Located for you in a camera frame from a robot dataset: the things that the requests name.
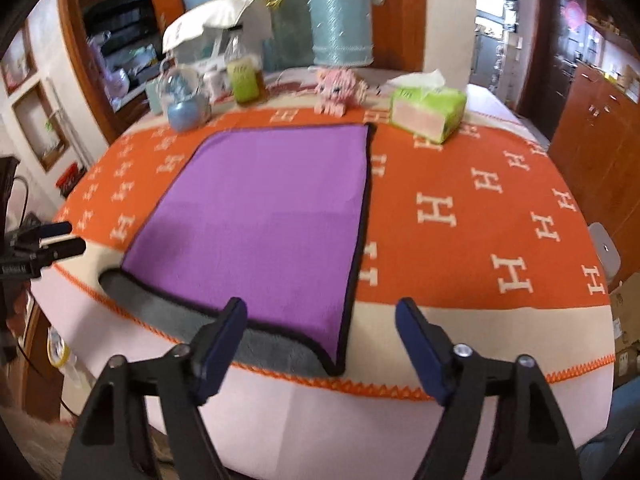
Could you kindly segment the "dark entrance door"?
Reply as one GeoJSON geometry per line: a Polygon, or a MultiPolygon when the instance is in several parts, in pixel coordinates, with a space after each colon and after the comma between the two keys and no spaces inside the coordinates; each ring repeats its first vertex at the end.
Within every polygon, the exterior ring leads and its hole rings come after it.
{"type": "Polygon", "coordinates": [[[523,87],[520,111],[549,141],[559,125],[584,45],[584,0],[539,0],[534,52],[523,87]]]}

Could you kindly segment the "orange H-pattern tablecloth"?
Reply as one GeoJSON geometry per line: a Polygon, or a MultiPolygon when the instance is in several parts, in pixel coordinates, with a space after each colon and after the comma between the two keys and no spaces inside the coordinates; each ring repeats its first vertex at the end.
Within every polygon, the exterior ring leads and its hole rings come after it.
{"type": "Polygon", "coordinates": [[[178,339],[137,321],[99,282],[196,150],[236,129],[365,124],[370,198],[343,374],[305,378],[234,363],[202,415],[224,464],[262,479],[407,478],[440,408],[422,390],[395,328],[412,298],[432,323],[482,356],[535,358],[570,435],[583,444],[610,414],[614,336],[606,279],[577,203],[553,162],[515,122],[465,115],[434,145],[390,122],[387,96],[341,118],[308,92],[253,107],[221,103],[202,128],[163,119],[116,141],[58,212],[85,253],[42,274],[35,297],[82,362],[99,373],[178,339]]]}

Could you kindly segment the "wooden cabinet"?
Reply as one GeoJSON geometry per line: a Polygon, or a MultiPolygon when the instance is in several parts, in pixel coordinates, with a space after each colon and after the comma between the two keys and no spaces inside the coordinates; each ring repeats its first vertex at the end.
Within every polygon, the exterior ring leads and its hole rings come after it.
{"type": "Polygon", "coordinates": [[[639,271],[639,104],[578,64],[549,155],[586,222],[612,238],[625,281],[639,271]]]}

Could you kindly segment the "pink block pig toy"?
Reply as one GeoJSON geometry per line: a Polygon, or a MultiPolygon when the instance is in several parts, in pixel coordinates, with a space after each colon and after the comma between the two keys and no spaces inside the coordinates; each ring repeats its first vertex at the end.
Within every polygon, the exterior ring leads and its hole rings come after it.
{"type": "Polygon", "coordinates": [[[360,107],[366,100],[368,85],[353,70],[319,68],[316,76],[317,114],[343,117],[350,108],[360,107]]]}

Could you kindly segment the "purple and grey towel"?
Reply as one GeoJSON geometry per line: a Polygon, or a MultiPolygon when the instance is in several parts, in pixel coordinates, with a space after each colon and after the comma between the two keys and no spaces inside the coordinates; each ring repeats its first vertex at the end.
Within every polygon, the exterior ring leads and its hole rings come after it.
{"type": "Polygon", "coordinates": [[[248,312],[239,362],[340,376],[366,238],[370,137],[365,124],[214,134],[100,285],[181,341],[239,298],[248,312]]]}

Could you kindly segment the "mint green cup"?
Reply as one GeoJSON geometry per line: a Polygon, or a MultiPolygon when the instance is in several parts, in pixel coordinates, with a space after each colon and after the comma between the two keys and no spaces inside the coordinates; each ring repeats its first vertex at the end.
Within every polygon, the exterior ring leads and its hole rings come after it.
{"type": "Polygon", "coordinates": [[[163,105],[160,99],[160,77],[148,80],[145,83],[144,90],[151,113],[153,115],[163,114],[163,105]]]}

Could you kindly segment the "small white pill bottle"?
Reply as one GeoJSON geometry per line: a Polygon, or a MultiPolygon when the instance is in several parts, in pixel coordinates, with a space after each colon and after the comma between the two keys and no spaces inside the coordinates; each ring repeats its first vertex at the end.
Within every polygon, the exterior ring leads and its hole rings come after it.
{"type": "Polygon", "coordinates": [[[228,78],[225,70],[210,70],[203,75],[203,84],[209,102],[216,103],[229,95],[228,78]]]}

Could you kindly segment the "glass bottle green label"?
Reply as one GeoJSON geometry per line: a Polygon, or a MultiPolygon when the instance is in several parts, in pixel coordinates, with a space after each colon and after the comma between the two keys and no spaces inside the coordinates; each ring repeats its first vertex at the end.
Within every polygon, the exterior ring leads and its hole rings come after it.
{"type": "Polygon", "coordinates": [[[224,64],[229,78],[231,94],[238,105],[250,105],[266,95],[262,78],[262,61],[244,44],[243,25],[228,29],[229,42],[224,51],[224,64]]]}

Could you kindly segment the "white chair back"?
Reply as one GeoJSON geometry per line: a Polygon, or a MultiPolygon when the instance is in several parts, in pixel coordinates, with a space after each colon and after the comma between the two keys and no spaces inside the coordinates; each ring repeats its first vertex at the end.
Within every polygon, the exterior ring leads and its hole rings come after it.
{"type": "Polygon", "coordinates": [[[604,271],[604,275],[608,284],[611,285],[614,282],[616,274],[622,266],[622,259],[618,252],[612,237],[608,234],[608,231],[600,222],[593,222],[588,226],[589,235],[592,240],[594,248],[601,266],[604,271]]]}

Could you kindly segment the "green tissue pack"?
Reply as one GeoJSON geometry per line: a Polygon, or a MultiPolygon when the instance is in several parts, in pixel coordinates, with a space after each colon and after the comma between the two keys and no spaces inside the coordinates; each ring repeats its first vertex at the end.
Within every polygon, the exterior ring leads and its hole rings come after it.
{"type": "Polygon", "coordinates": [[[410,73],[387,81],[390,122],[433,144],[443,144],[461,122],[466,93],[450,88],[440,70],[410,73]]]}

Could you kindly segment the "light blue table lamp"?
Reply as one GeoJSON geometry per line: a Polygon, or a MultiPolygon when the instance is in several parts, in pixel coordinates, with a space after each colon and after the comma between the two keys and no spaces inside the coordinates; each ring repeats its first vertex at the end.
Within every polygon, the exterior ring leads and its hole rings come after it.
{"type": "Polygon", "coordinates": [[[372,0],[307,0],[314,64],[364,67],[373,63],[372,0]]]}

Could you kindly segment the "cardboard box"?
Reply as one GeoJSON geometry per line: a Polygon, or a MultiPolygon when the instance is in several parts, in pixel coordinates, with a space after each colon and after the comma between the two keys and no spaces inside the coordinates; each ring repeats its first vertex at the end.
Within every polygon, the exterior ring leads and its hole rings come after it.
{"type": "Polygon", "coordinates": [[[610,295],[614,344],[614,388],[639,376],[640,276],[636,272],[610,295]]]}

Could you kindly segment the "blue snow globe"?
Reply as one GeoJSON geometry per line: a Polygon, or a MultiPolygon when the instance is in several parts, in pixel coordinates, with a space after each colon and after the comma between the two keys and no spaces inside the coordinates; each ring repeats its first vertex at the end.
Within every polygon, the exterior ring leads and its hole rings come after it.
{"type": "Polygon", "coordinates": [[[168,124],[175,131],[195,130],[209,121],[209,98],[195,68],[179,64],[172,56],[165,58],[160,63],[158,93],[168,124]]]}

